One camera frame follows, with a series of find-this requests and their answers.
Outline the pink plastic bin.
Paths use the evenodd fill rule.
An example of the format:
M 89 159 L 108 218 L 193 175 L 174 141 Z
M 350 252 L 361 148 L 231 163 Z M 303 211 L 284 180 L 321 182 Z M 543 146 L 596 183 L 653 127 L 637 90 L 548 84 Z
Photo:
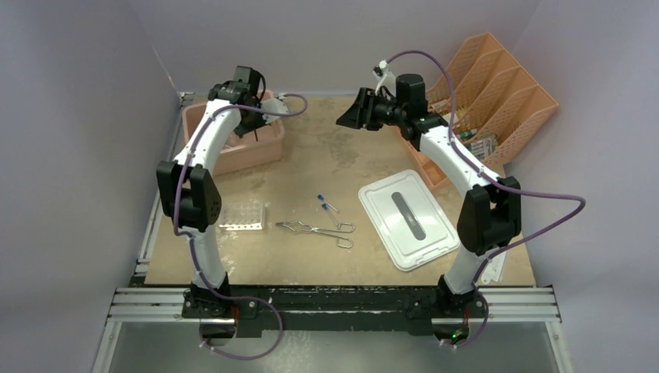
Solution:
M 183 136 L 186 141 L 201 122 L 206 107 L 202 99 L 183 109 Z M 284 154 L 285 129 L 282 120 L 276 120 L 265 127 L 239 138 L 231 134 L 214 165 L 212 174 L 219 176 L 240 169 L 259 166 L 282 159 Z

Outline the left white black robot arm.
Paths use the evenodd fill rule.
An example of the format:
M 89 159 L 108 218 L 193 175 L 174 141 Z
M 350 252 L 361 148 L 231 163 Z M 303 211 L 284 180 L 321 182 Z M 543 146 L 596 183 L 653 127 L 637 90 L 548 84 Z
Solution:
M 183 150 L 156 168 L 163 213 L 171 218 L 175 235 L 190 247 L 194 274 L 187 306 L 214 318 L 229 313 L 232 297 L 216 243 L 214 225 L 222 201 L 212 173 L 231 134 L 263 123 L 264 93 L 263 75 L 238 66 L 231 80 L 210 89 L 204 114 Z

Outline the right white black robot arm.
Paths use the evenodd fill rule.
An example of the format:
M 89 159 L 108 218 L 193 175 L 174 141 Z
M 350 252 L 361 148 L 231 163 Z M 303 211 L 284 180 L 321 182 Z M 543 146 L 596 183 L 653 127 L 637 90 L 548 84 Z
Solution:
M 462 196 L 458 254 L 448 272 L 440 276 L 436 296 L 438 310 L 454 316 L 473 300 L 487 257 L 520 234 L 520 184 L 513 176 L 501 178 L 480 163 L 456 139 L 448 122 L 429 111 L 420 75 L 399 75 L 395 86 L 393 98 L 360 88 L 336 124 L 368 131 L 385 125 L 399 128 L 403 138 L 439 166 Z

